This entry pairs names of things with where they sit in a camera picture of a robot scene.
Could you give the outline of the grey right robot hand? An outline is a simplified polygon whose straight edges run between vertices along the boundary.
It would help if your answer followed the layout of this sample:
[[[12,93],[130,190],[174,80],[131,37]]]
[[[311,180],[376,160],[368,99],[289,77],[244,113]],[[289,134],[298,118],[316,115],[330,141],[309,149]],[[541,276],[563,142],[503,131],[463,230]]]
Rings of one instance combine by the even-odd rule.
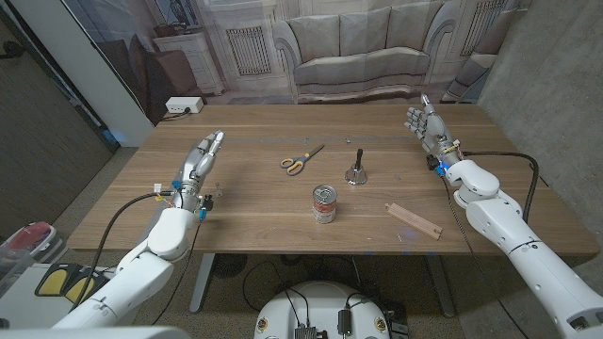
[[[429,97],[422,94],[420,99],[423,108],[410,107],[404,125],[416,135],[426,153],[433,155],[445,167],[460,162],[460,142],[455,140],[442,118],[435,112]]]

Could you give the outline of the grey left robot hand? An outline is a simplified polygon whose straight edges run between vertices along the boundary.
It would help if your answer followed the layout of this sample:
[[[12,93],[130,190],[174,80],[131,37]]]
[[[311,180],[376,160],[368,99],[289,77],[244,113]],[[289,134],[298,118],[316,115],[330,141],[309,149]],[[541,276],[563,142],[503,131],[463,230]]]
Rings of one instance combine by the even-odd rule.
[[[193,147],[181,170],[178,172],[175,183],[176,192],[172,203],[175,207],[194,212],[201,204],[200,190],[205,177],[210,173],[220,150],[224,133],[221,130],[205,137],[197,146]]]

